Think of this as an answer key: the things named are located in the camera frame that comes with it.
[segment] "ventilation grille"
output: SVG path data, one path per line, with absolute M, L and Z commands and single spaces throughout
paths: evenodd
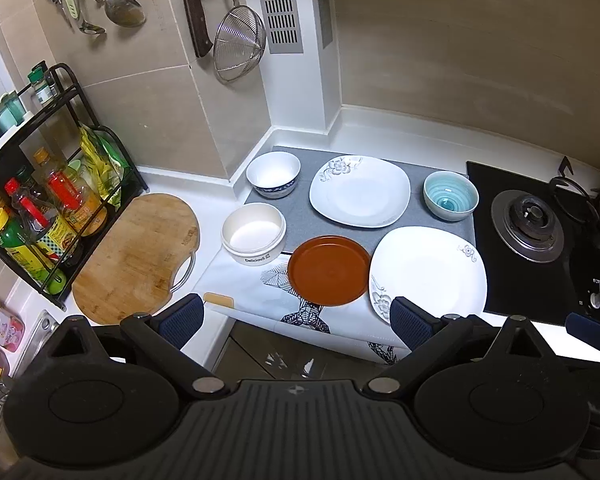
M 333 41 L 333 27 L 331 26 L 331 1 L 318 0 L 320 12 L 320 30 L 322 31 L 322 48 Z
M 296 0 L 260 0 L 272 54 L 302 54 Z

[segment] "knife handle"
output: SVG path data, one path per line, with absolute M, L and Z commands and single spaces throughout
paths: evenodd
M 205 9 L 202 8 L 200 0 L 184 0 L 184 8 L 187 12 L 193 50 L 196 57 L 205 57 L 213 46 L 206 31 Z

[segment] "burner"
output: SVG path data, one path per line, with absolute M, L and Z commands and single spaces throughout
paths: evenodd
M 529 261 L 549 263 L 562 253 L 560 221 L 536 196 L 517 189 L 501 192 L 491 203 L 491 219 L 502 241 Z

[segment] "strainer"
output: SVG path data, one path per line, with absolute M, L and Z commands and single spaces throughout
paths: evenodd
M 267 33 L 260 16 L 234 1 L 218 27 L 214 41 L 214 64 L 218 77 L 225 83 L 235 81 L 253 70 L 267 46 Z

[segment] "kitchen counter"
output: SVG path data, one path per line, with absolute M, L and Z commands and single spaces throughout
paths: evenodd
M 466 172 L 466 161 L 474 160 L 545 182 L 556 175 L 562 158 L 559 153 L 507 137 L 359 107 L 344 107 L 328 136 L 272 128 L 253 150 L 251 158 L 270 151 L 273 145 L 376 156 L 461 173 Z M 241 165 L 231 180 L 239 199 L 227 193 L 228 183 L 219 179 L 197 178 L 161 170 L 143 172 L 151 192 L 180 197 L 191 206 L 200 223 L 201 241 L 196 265 L 186 284 L 173 295 L 172 303 L 192 291 L 221 248 L 222 222 L 248 195 L 248 190 L 241 188 L 244 180 L 240 173 L 244 172 L 249 160 Z M 574 179 L 585 189 L 600 187 L 599 171 L 573 159 L 572 163 Z M 180 269 L 176 280 L 180 279 L 184 267 L 186 264 Z M 30 329 L 42 310 L 47 310 L 59 322 L 66 316 L 80 314 L 72 295 L 66 302 L 66 312 L 62 312 L 22 280 L 18 280 L 11 291 L 6 306 L 25 321 L 26 337 L 30 335 Z M 485 313 L 481 317 L 494 326 L 501 326 L 505 319 Z M 202 328 L 182 351 L 199 364 L 212 368 L 232 325 L 232 319 L 206 310 Z M 535 326 L 557 354 L 600 362 L 600 352 L 569 336 L 564 327 L 542 323 L 535 323 Z M 9 358 L 14 365 L 19 354 L 12 354 Z

